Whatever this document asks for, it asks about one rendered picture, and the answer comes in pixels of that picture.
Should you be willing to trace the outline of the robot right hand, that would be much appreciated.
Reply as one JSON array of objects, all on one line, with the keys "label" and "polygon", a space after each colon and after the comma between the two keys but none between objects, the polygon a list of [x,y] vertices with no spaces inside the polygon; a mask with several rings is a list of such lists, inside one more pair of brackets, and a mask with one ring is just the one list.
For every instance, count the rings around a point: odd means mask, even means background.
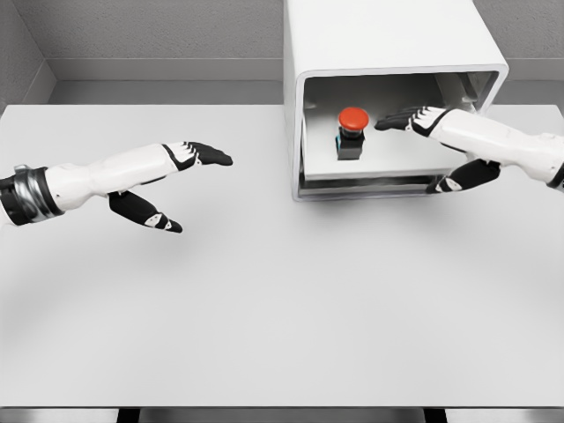
[{"label": "robot right hand", "polygon": [[433,180],[427,194],[473,189],[500,176],[494,137],[501,129],[481,116],[457,108],[414,107],[378,119],[375,129],[412,131],[467,156],[465,164]]}]

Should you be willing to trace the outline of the red button load switch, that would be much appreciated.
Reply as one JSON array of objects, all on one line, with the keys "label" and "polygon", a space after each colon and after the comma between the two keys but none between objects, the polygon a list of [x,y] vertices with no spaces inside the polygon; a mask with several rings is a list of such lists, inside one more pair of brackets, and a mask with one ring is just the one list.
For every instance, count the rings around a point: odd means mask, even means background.
[{"label": "red button load switch", "polygon": [[336,147],[338,160],[358,160],[365,141],[364,129],[369,116],[362,108],[344,108],[338,115]]}]

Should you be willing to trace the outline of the white tabletop storage cabinet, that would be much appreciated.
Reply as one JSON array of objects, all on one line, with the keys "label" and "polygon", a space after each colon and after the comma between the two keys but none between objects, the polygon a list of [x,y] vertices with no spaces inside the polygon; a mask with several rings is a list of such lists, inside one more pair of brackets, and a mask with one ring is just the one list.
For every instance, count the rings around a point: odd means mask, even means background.
[{"label": "white tabletop storage cabinet", "polygon": [[371,122],[422,106],[482,114],[509,72],[473,0],[285,0],[290,150],[311,108],[364,109]]}]

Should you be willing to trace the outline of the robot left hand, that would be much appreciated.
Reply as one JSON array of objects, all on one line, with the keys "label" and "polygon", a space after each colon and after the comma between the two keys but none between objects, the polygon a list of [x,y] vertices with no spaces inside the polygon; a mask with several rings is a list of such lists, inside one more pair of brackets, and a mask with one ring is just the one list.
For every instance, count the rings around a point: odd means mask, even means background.
[{"label": "robot left hand", "polygon": [[87,169],[92,193],[106,195],[112,212],[140,226],[179,234],[179,223],[130,190],[196,165],[232,164],[232,158],[221,150],[184,141],[139,147],[95,162]]}]

